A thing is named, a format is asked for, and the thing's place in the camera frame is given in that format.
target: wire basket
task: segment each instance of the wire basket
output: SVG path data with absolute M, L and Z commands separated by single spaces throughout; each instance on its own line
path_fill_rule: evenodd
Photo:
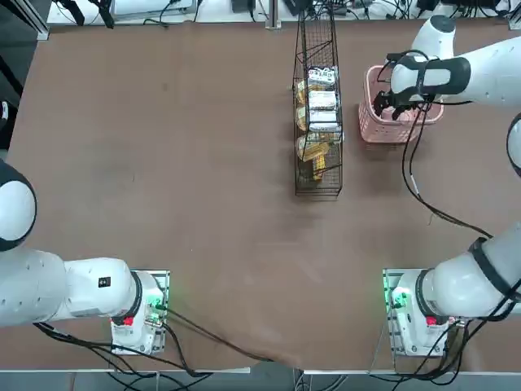
M 342 189 L 344 132 L 333 15 L 332 1 L 310 3 L 299 14 L 293 73 L 295 193 L 298 196 L 336 197 Z M 332 82 L 323 86 L 313 84 L 314 72 L 331 75 Z M 332 98 L 334 106 L 314 106 L 313 97 L 322 92 Z
M 394 108 L 385 109 L 382 117 L 376 115 L 373 109 L 374 98 L 378 92 L 389 88 L 387 82 L 377 81 L 380 69 L 382 69 L 381 65 L 375 65 L 369 68 L 364 76 L 364 100 L 358 106 L 360 134 L 368 143 L 406 143 L 414 118 L 418 114 L 418 109 L 402 113 L 397 121 L 394 121 L 391 117 Z M 427 112 L 425 125 L 435 124 L 443 116 L 443 111 L 443 106 L 432 105 Z M 420 127 L 416 126 L 410 139 L 417 138 L 419 131 Z

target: black cable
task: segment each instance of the black cable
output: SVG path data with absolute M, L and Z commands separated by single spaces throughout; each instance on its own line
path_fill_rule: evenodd
M 456 15 L 456 13 L 460 10 L 461 6 L 462 6 L 461 4 L 457 4 L 457 5 L 456 5 L 456 9 L 455 9 L 454 12 L 452 13 L 452 15 L 449 16 L 449 19 L 452 19 L 452 18 Z
M 338 387 L 338 383 L 344 378 L 345 375 L 339 375 L 339 377 L 337 377 L 335 379 L 335 381 L 333 381 L 333 383 L 329 384 L 327 387 L 324 387 L 323 389 L 319 389 L 318 391 L 334 391 L 335 388 L 331 388 L 331 387 Z
M 116 381 L 117 383 L 119 383 L 119 384 L 121 384 L 121 385 L 124 385 L 125 390 L 127 390 L 127 389 L 132 389 L 133 391 L 142 391 L 141 389 L 136 389 L 136 388 L 134 387 L 134 384 L 136 384 L 138 381 L 142 380 L 142 378 L 139 378 L 139 377 L 138 377 L 137 379 L 131 381 L 130 383 L 125 383 L 124 381 L 119 380 L 117 377 L 115 377 L 111 372 L 106 372 L 106 373 L 107 373 L 107 375 L 109 375 L 109 376 L 110 376 L 114 381 Z
M 173 383 L 177 384 L 180 387 L 180 389 L 188 389 L 188 390 L 190 390 L 189 387 L 191 386 L 191 384 L 185 385 L 180 380 L 177 380 L 176 378 L 174 378 L 172 376 L 164 375 L 163 373 L 160 373 L 160 377 L 172 381 Z
M 166 6 L 164 6 L 164 8 L 161 10 L 161 13 L 160 13 L 160 19 L 159 20 L 155 20 L 155 19 L 151 19 L 151 18 L 146 18 L 144 21 L 143 21 L 143 26 L 145 24 L 147 24 L 147 22 L 152 22 L 152 23 L 155 23 L 155 24 L 158 24 L 159 26 L 161 27 L 164 27 L 165 29 L 168 28 L 169 24 L 168 23 L 165 23 L 163 21 L 163 14 L 166 12 L 166 10 L 168 10 L 168 8 L 174 4 L 175 2 L 179 2 L 180 0 L 169 0 L 169 2 L 167 3 Z
M 201 6 L 202 2 L 203 0 L 197 0 L 197 5 L 195 6 L 194 22 L 197 20 L 197 15 L 199 14 L 199 7 Z
M 440 106 L 462 106 L 463 104 L 474 103 L 471 100 L 466 100 L 465 102 L 431 102 L 433 104 L 439 104 Z
M 368 20 L 370 20 L 371 18 L 369 17 L 369 8 L 367 8 L 366 3 L 364 2 L 364 0 L 360 0 L 360 2 L 361 2 L 361 6 L 364 7 L 364 14 L 366 15 L 366 18 Z
M 466 341 L 469 337 L 469 326 L 471 325 L 471 322 L 468 322 L 464 329 L 463 329 L 463 340 L 462 340 L 462 343 L 464 341 Z M 458 367 L 456 368 L 456 371 L 453 373 L 453 377 L 449 380 L 449 381 L 446 381 L 444 383 L 436 383 L 434 380 L 431 380 L 431 383 L 433 384 L 436 384 L 436 385 L 449 385 L 449 384 L 452 384 L 456 378 L 458 377 L 459 375 L 459 371 L 460 369 L 462 368 L 462 361 L 463 361 L 463 350 L 459 353 L 459 359 L 458 359 Z
M 189 320 L 187 317 L 185 317 L 184 315 L 182 314 L 179 314 L 178 312 L 174 311 L 174 310 L 171 310 L 163 305 L 157 305 L 156 308 L 158 310 L 165 310 L 165 311 L 168 311 L 170 314 L 178 317 L 179 319 L 183 320 L 184 322 L 190 324 L 192 327 L 195 327 L 196 329 L 202 331 L 204 334 L 206 334 L 209 338 L 213 339 L 214 341 L 216 342 L 220 342 L 222 343 L 223 345 L 226 345 L 228 346 L 229 348 L 235 350 L 236 352 L 238 353 L 241 353 L 242 355 L 246 356 L 246 357 L 249 357 L 249 358 L 253 358 L 254 360 L 258 360 L 258 361 L 266 361 L 266 362 L 272 362 L 273 360 L 270 359 L 270 358 L 266 358 L 266 357 L 262 357 L 260 355 L 257 355 L 257 354 L 253 354 L 253 353 L 250 353 L 250 352 L 247 352 L 246 350 L 244 349 L 241 349 L 239 348 L 237 345 L 234 345 L 232 344 L 231 342 L 225 340 L 224 338 L 221 338 L 220 336 L 206 330 L 204 327 L 201 327 L 200 325 L 198 325 L 197 323 L 195 322 L 192 322 L 191 320 Z
M 50 328 L 52 328 L 54 330 L 53 331 L 54 335 L 51 335 L 43 327 L 39 327 L 41 325 L 40 323 L 35 323 L 34 325 L 40 331 L 44 332 L 45 334 L 47 334 L 51 338 L 53 338 L 55 340 L 59 340 L 59 341 L 65 342 L 65 343 L 69 343 L 69 344 L 72 344 L 72 345 L 78 345 L 78 346 L 81 346 L 81 347 L 84 347 L 84 348 L 89 348 L 89 347 L 107 347 L 107 348 L 110 348 L 110 349 L 126 350 L 126 351 L 129 351 L 129 352 L 138 354 L 140 356 L 149 358 L 150 360 L 154 360 L 154 361 L 157 361 L 157 362 L 162 362 L 162 363 L 171 365 L 173 367 L 176 367 L 176 368 L 179 368 L 179 369 L 183 369 L 183 367 L 181 365 L 176 364 L 175 362 L 172 362 L 172 361 L 169 361 L 169 360 L 166 360 L 166 359 L 163 359 L 163 358 L 159 358 L 159 357 L 156 357 L 156 356 L 152 356 L 150 354 L 145 354 L 143 352 L 140 352 L 139 350 L 131 349 L 131 348 L 128 348 L 126 346 L 114 345 L 112 343 L 106 343 L 106 342 L 93 342 L 93 341 L 89 341 L 89 340 L 82 340 L 82 339 L 76 338 L 75 336 L 71 336 L 70 334 L 65 335 L 65 334 L 63 334 L 61 332 L 57 332 L 54 327 L 47 325 L 47 327 L 50 327 Z
M 395 12 L 399 11 L 401 13 L 401 16 L 403 19 L 408 19 L 405 14 L 405 12 L 400 8 L 400 5 L 398 4 L 398 0 L 396 0 L 396 3 L 389 2 L 388 0 L 382 0 L 382 2 L 385 2 L 386 4 L 389 4 L 390 6 L 395 7 Z
M 345 11 L 348 13 L 348 14 L 353 14 L 355 18 L 357 18 L 357 20 L 360 20 L 360 18 L 358 17 L 357 13 L 349 8 L 346 7 Z
M 128 383 L 125 388 L 123 389 L 123 391 L 127 391 L 127 389 L 130 389 L 130 387 L 132 387 L 134 384 L 138 383 L 139 381 L 143 380 L 142 377 L 138 377 L 137 379 L 134 379 L 132 380 L 130 383 Z
M 167 331 L 168 334 L 170 334 L 170 336 L 173 339 L 173 342 L 176 344 L 177 353 L 179 354 L 179 358 L 181 359 L 182 367 L 186 371 L 186 373 L 188 373 L 188 375 L 190 375 L 192 377 L 206 376 L 208 373 L 196 372 L 188 366 L 188 364 L 186 363 L 185 355 L 182 352 L 181 342 L 179 342 L 179 338 L 177 338 L 176 333 L 173 332 L 172 328 L 166 323 L 163 324 L 163 328 Z
M 416 182 L 414 181 L 414 176 L 412 175 L 412 163 L 413 163 L 413 157 L 414 155 L 411 156 L 410 160 L 409 160 L 409 175 L 411 177 L 411 179 L 413 180 L 413 184 L 414 184 L 414 190 L 411 188 L 410 184 L 409 184 L 409 181 L 407 180 L 407 177 L 405 176 L 405 158 L 406 158 L 406 154 L 407 154 L 407 149 L 408 149 L 408 146 L 409 146 L 409 142 L 410 142 L 410 139 L 411 139 L 411 136 L 414 132 L 414 128 L 416 127 L 416 124 L 418 123 L 418 119 L 421 115 L 422 112 L 424 112 L 424 116 L 423 116 L 423 121 L 422 121 L 422 126 L 421 126 L 421 129 L 419 131 L 419 134 L 418 134 L 418 139 L 416 141 L 416 146 L 414 147 L 414 149 L 416 150 L 418 148 L 418 145 L 419 145 L 419 141 L 421 139 L 421 136 L 422 136 L 422 133 L 423 133 L 423 128 L 425 126 L 425 120 L 427 119 L 427 111 L 425 110 L 425 107 L 423 107 L 422 110 L 418 111 L 418 114 L 417 116 L 415 117 L 414 119 L 414 122 L 413 122 L 413 125 L 411 126 L 411 130 L 408 134 L 408 137 L 407 137 L 407 141 L 405 143 L 405 146 L 404 146 L 404 152 L 403 152 L 403 155 L 402 155 L 402 158 L 401 158 L 401 175 L 402 175 L 402 178 L 404 180 L 404 183 L 405 183 L 405 186 L 407 187 L 407 190 L 409 191 L 409 193 L 420 203 L 422 204 L 423 206 L 425 206 L 427 209 L 429 209 L 433 214 L 435 214 L 437 217 L 441 218 L 442 220 L 445 220 L 446 222 L 450 222 L 454 225 L 457 225 L 457 226 L 463 226 L 463 227 L 466 227 L 466 228 L 470 228 L 472 229 L 473 231 L 476 231 L 478 233 L 480 233 L 481 235 L 484 235 L 486 236 L 487 238 L 492 238 L 492 236 L 485 230 L 479 228 L 478 226 L 473 226 L 471 224 L 468 224 L 466 222 L 463 222 L 462 220 L 459 220 L 457 218 L 455 218 L 454 216 L 451 216 L 450 214 L 446 213 L 446 212 L 443 212 L 441 210 L 439 210 L 438 208 L 435 208 L 434 206 L 432 206 L 431 204 L 429 204 L 428 202 L 426 202 L 421 196 L 420 196 L 420 193 L 419 193 L 419 190 L 416 186 Z
M 206 380 L 208 377 L 210 377 L 210 376 L 212 376 L 212 375 L 213 375 L 212 373 L 207 374 L 206 376 L 201 377 L 200 379 L 197 379 L 196 381 L 193 381 L 193 382 L 191 382 L 190 384 L 187 384 L 187 385 L 185 385 L 185 386 L 183 386 L 183 387 L 179 387 L 178 389 L 172 389 L 172 390 L 170 390 L 170 391 L 181 391 L 181 390 L 183 390 L 183 389 L 188 389 L 188 388 L 191 387 L 192 385 L 196 385 L 196 384 L 200 383 L 201 381 Z

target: black strap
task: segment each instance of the black strap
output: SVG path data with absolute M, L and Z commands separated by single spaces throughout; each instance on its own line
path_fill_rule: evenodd
M 131 271 L 130 274 L 134 278 L 134 282 L 136 283 L 136 299 L 134 300 L 134 303 L 132 304 L 132 307 L 130 307 L 129 311 L 121 316 L 115 316 L 112 318 L 112 322 L 117 324 L 118 326 L 121 326 L 123 322 L 125 321 L 125 318 L 133 318 L 138 314 L 139 306 L 141 305 L 141 300 L 143 297 L 143 287 L 141 284 L 141 280 L 138 277 L 138 273 L 135 271 Z
M 487 240 L 485 238 L 478 238 L 469 248 L 469 252 L 474 257 L 481 271 L 488 281 L 497 289 L 503 296 L 508 296 L 512 287 L 497 273 L 496 268 L 490 263 L 490 260 L 483 251 L 483 243 Z M 516 303 L 521 302 L 521 295 L 516 292 L 512 296 L 512 301 Z

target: metal wire basket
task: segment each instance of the metal wire basket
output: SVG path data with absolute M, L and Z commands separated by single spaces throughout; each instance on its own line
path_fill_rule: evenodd
M 322 72 L 331 79 L 324 85 L 313 84 L 310 72 Z M 327 106 L 320 107 L 320 99 L 315 98 L 326 96 Z M 299 14 L 293 72 L 298 196 L 336 197 L 342 189 L 341 103 L 333 2 L 311 2 Z

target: mounting plate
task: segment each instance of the mounting plate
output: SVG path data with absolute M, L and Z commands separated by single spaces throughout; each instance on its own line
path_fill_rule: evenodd
M 164 343 L 166 341 L 165 330 L 155 327 L 145 322 L 150 309 L 148 302 L 150 299 L 159 300 L 161 297 L 162 305 L 169 305 L 169 288 L 170 288 L 170 272 L 168 270 L 142 270 L 133 269 L 138 272 L 138 276 L 142 280 L 143 293 L 142 305 L 138 314 L 134 317 L 134 323 L 129 326 L 116 326 L 111 323 L 112 343 L 114 345 L 122 345 L 128 348 L 139 350 L 145 354 L 157 354 L 164 352 Z M 166 321 L 166 317 L 158 319 L 160 323 Z M 133 338 L 137 333 L 140 335 L 138 341 Z M 115 354 L 135 355 L 124 349 L 112 349 Z

